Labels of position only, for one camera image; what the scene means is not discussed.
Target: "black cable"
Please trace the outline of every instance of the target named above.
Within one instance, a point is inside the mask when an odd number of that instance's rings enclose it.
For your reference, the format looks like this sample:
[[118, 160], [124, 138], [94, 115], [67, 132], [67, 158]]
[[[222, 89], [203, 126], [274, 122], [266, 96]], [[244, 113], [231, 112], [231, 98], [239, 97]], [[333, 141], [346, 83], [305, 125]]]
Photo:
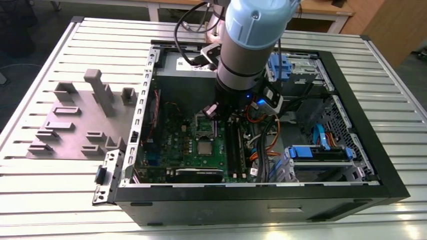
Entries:
[[176, 26], [175, 26], [175, 29], [174, 29], [174, 41], [175, 41], [175, 45], [176, 45], [178, 51], [179, 51], [182, 57], [184, 58], [186, 62], [191, 66], [198, 66], [199, 64], [190, 60], [190, 58], [187, 57], [187, 55], [186, 55], [186, 53], [183, 51], [183, 48], [182, 48], [180, 43], [179, 43], [179, 38], [178, 38], [179, 28], [180, 28], [180, 25], [182, 25], [184, 19], [187, 18], [188, 14], [191, 14], [195, 10], [198, 10], [198, 8], [200, 8], [202, 6], [204, 6], [207, 4], [208, 4], [207, 2], [202, 2], [196, 6], [194, 6], [192, 9], [190, 9], [188, 12], [186, 12], [184, 15], [180, 17], [180, 19], [178, 20], [178, 23], [176, 23]]
[[208, 31], [211, 31], [214, 28], [216, 28], [216, 26], [220, 24], [220, 21], [222, 21], [222, 17], [223, 17], [223, 15], [224, 15], [224, 7], [222, 8], [222, 10], [220, 10], [220, 14], [219, 14], [219, 18], [218, 18], [218, 21], [215, 22], [215, 24], [208, 28], [208, 29], [206, 29], [206, 30], [203, 30], [203, 31], [194, 31], [192, 29], [188, 29], [188, 31], [191, 32], [191, 33], [195, 33], [195, 34], [204, 34], [204, 33], [207, 33]]
[[192, 33], [198, 33], [206, 23], [206, 19], [207, 19], [207, 15], [208, 15], [208, 12], [210, 12], [210, 9], [211, 9], [211, 6], [208, 5], [207, 8], [206, 8], [206, 11], [204, 11], [204, 14], [203, 14], [203, 17], [202, 17], [202, 20], [200, 20], [200, 24], [199, 24], [199, 27], [195, 30], [192, 30], [192, 28], [190, 27], [188, 23], [187, 22], [183, 22], [182, 23], [182, 27], [188, 31], [188, 32], [192, 32]]
[[279, 38], [279, 42], [278, 42], [278, 51], [279, 51], [279, 77], [278, 77], [278, 81], [282, 81], [282, 36]]

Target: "slotted metal worktable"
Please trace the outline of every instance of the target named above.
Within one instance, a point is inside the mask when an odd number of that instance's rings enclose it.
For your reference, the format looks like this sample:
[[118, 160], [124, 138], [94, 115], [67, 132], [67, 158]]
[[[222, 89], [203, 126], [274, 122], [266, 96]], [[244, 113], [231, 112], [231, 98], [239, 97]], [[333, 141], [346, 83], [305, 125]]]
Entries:
[[[172, 40], [174, 23], [86, 18], [72, 22], [0, 135], [0, 236], [134, 239], [427, 239], [426, 112], [370, 41], [355, 35], [287, 31], [282, 47], [323, 50], [335, 59], [411, 197], [335, 223], [140, 228], [118, 206], [92, 207], [99, 161], [26, 159], [56, 100], [58, 82], [90, 90], [83, 75], [100, 69], [112, 91], [140, 90], [152, 39]], [[204, 42], [203, 34], [179, 33]]]

